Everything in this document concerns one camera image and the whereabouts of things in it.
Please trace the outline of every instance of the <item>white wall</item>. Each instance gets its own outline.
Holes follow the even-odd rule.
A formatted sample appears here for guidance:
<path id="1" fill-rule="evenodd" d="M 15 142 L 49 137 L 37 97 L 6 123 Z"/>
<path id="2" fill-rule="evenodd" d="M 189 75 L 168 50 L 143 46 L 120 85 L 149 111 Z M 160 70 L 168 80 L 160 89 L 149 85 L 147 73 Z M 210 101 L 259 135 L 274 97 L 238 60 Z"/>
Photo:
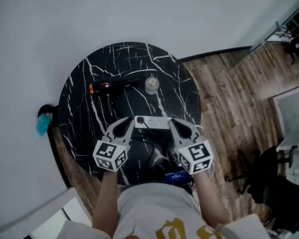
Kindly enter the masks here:
<path id="1" fill-rule="evenodd" d="M 298 1 L 0 0 L 0 227 L 65 190 L 35 117 L 82 58 L 119 41 L 178 58 L 252 45 Z"/>

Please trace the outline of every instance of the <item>wooden floor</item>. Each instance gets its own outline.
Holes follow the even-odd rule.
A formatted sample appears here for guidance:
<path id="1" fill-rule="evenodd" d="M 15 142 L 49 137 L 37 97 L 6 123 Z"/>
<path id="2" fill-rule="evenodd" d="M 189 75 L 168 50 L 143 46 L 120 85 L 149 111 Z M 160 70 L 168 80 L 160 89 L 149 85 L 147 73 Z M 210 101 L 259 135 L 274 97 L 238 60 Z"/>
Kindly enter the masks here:
<path id="1" fill-rule="evenodd" d="M 226 183 L 245 171 L 237 149 L 250 161 L 252 151 L 277 145 L 281 130 L 271 97 L 299 86 L 299 71 L 292 68 L 279 44 L 266 44 L 232 67 L 243 52 L 223 53 L 185 62 L 194 77 L 202 106 L 203 134 L 215 154 L 212 181 L 223 203 L 236 220 L 257 213 L 264 220 L 265 205 L 255 204 L 251 196 L 237 194 L 244 180 Z M 93 214 L 100 182 L 82 170 L 67 154 L 57 129 L 54 130 L 59 154 L 70 182 L 75 186 L 87 209 Z"/>

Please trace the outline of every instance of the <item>person's arm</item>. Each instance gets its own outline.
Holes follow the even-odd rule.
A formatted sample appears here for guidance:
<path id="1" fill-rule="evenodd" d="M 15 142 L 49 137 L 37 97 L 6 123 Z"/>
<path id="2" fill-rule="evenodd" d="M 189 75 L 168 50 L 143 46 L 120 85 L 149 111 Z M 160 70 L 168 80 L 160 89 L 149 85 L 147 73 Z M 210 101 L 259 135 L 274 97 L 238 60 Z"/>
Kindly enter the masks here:
<path id="1" fill-rule="evenodd" d="M 220 201 L 208 175 L 205 172 L 200 172 L 194 174 L 193 178 L 203 219 L 213 228 L 218 224 L 229 223 L 227 210 Z"/>
<path id="2" fill-rule="evenodd" d="M 94 209 L 92 227 L 113 237 L 119 223 L 118 213 L 118 174 L 105 172 L 100 195 Z"/>

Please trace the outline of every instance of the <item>black marble table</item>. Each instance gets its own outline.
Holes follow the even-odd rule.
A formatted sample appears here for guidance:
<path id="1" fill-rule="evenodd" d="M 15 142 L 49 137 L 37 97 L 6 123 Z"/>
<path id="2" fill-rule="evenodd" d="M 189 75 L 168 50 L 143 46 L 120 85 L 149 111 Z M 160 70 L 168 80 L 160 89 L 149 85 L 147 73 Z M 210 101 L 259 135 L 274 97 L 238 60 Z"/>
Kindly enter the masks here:
<path id="1" fill-rule="evenodd" d="M 101 48 L 84 58 L 65 82 L 59 102 L 59 126 L 66 148 L 91 175 L 102 179 L 92 153 L 108 127 L 105 105 L 91 95 L 89 84 L 102 77 L 135 76 L 137 87 L 112 96 L 116 117 L 165 116 L 199 124 L 200 100 L 194 80 L 168 52 L 145 43 L 125 42 Z M 145 80 L 154 76 L 160 88 L 155 95 L 145 92 Z M 168 155 L 171 136 L 167 131 L 135 130 L 128 160 L 119 171 L 119 184 L 151 181 L 175 164 Z"/>

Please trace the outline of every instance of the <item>blue object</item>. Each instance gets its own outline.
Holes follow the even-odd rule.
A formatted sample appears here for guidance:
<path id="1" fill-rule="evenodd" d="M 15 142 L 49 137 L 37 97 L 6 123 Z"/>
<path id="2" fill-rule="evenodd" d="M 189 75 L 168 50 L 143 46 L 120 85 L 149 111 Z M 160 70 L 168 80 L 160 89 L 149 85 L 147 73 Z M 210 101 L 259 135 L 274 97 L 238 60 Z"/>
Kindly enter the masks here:
<path id="1" fill-rule="evenodd" d="M 168 184 L 186 182 L 188 181 L 188 175 L 185 170 L 173 172 L 173 173 L 165 173 L 165 181 Z"/>
<path id="2" fill-rule="evenodd" d="M 41 114 L 38 117 L 38 121 L 36 124 L 36 131 L 40 136 L 43 136 L 44 133 L 47 132 L 50 123 L 51 123 L 51 118 L 47 117 L 46 115 Z"/>

